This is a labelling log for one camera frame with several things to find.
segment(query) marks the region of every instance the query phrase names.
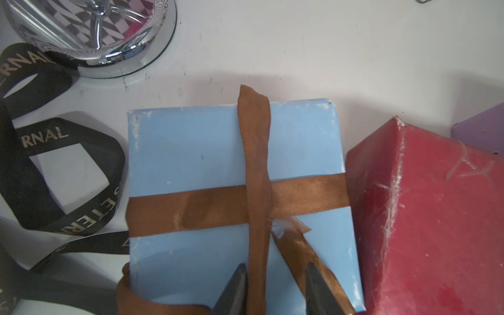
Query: black ribbon with gold text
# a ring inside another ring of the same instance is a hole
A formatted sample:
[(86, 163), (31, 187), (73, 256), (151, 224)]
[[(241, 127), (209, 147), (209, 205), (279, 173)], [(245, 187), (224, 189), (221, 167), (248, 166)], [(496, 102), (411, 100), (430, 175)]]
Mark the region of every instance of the black ribbon with gold text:
[[(27, 85), (5, 97), (33, 75)], [(66, 304), (95, 314), (117, 313), (114, 290), (71, 284), (41, 274), (44, 266), (63, 253), (129, 253), (127, 231), (90, 236), (115, 213), (124, 169), (124, 152), (117, 140), (62, 118), (18, 129), (12, 124), (11, 119), (43, 106), (71, 85), (72, 77), (33, 45), (13, 44), (0, 55), (0, 194), (25, 229), (87, 236), (60, 246), (30, 271), (20, 267), (0, 246), (0, 315), (10, 314), (19, 299)], [(109, 185), (65, 214), (30, 156), (73, 144), (82, 145)]]

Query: metal base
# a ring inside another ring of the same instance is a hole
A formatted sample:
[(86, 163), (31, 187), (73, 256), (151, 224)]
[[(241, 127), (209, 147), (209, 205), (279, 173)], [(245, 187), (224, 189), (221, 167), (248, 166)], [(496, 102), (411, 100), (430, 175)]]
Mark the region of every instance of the metal base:
[[(22, 38), (71, 74), (87, 78), (116, 78), (144, 68), (166, 49), (177, 22), (175, 0), (154, 0), (150, 14), (142, 21), (137, 19), (141, 23), (136, 24), (138, 30), (134, 34), (126, 34), (124, 39), (105, 45), (100, 38), (103, 18), (96, 19), (96, 13), (91, 13), (91, 41), (82, 42), (53, 18), (43, 0), (0, 1), (9, 22)], [(119, 14), (131, 19), (128, 12)]]

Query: light blue gift box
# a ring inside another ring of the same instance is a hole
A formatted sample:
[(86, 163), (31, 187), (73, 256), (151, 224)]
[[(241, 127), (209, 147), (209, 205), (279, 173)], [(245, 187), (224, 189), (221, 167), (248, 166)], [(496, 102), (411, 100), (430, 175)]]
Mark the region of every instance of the light blue gift box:
[[(236, 105), (129, 112), (130, 197), (245, 184)], [(338, 116), (328, 99), (271, 103), (268, 172), (272, 181), (345, 172)], [(362, 300), (350, 207), (297, 216), (304, 236), (336, 275), (356, 311)], [(134, 237), (131, 286), (163, 304), (213, 307), (240, 263), (248, 262), (248, 224)], [(270, 240), (269, 315), (304, 315), (306, 303)]]

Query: brown satin ribbon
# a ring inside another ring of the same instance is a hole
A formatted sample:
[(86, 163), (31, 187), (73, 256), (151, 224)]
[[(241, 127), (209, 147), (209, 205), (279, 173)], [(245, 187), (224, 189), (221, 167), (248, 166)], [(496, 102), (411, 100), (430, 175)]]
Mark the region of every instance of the brown satin ribbon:
[(210, 309), (203, 305), (165, 305), (147, 301), (130, 289), (130, 266), (122, 268), (123, 277), (115, 290), (117, 315), (208, 315)]
[(248, 208), (247, 315), (266, 314), (266, 265), (270, 248), (273, 193), (268, 175), (270, 102), (242, 85), (238, 97), (238, 121), (245, 152)]
[[(347, 207), (345, 174), (272, 182), (273, 218)], [(132, 197), (126, 220), (130, 237), (248, 223), (245, 186)]]
[(326, 264), (320, 260), (319, 256), (306, 241), (302, 233), (296, 230), (286, 229), (281, 238), (277, 238), (274, 233), (272, 233), (272, 236), (275, 245), (289, 266), (290, 272), (294, 276), (294, 279), (296, 279), (297, 285), (304, 297), (306, 297), (306, 279), (304, 271), (306, 267), (308, 267), (308, 263), (312, 262), (319, 269), (327, 286), (329, 286), (334, 297), (343, 309), (343, 312), (347, 315), (355, 314), (352, 303), (350, 303), (340, 282)]
[[(130, 237), (249, 223), (247, 315), (264, 315), (271, 220), (281, 219), (291, 229), (286, 229), (280, 239), (274, 236), (275, 244), (303, 295), (304, 270), (312, 261), (345, 313), (354, 314), (338, 280), (304, 239), (302, 233), (309, 228), (291, 218), (349, 206), (345, 174), (270, 182), (267, 172), (271, 119), (268, 99), (250, 87), (241, 86), (238, 119), (245, 151), (246, 186), (130, 198), (126, 213)], [(208, 312), (199, 305), (161, 305), (143, 300), (130, 291), (126, 273), (118, 284), (117, 299), (118, 315), (203, 315)]]

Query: white table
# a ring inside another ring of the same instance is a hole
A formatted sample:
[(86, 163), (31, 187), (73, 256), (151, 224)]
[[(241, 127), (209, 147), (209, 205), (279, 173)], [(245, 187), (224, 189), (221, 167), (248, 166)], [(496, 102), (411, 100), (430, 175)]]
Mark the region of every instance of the white table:
[[(240, 84), (272, 101), (330, 98), (348, 151), (399, 115), (448, 136), (450, 126), (504, 101), (501, 0), (178, 0), (167, 50), (118, 79), (80, 78), (15, 126), (60, 116), (116, 137), (127, 152), (126, 112), (135, 108), (235, 103)], [(1, 13), (0, 49), (21, 41)], [(99, 191), (103, 174), (79, 145), (37, 164), (65, 211)], [(128, 180), (102, 231), (125, 230)], [(69, 237), (23, 230), (0, 199), (5, 246), (30, 267)], [(48, 274), (115, 287), (126, 256), (63, 255)], [(15, 314), (88, 314), (22, 301)]]

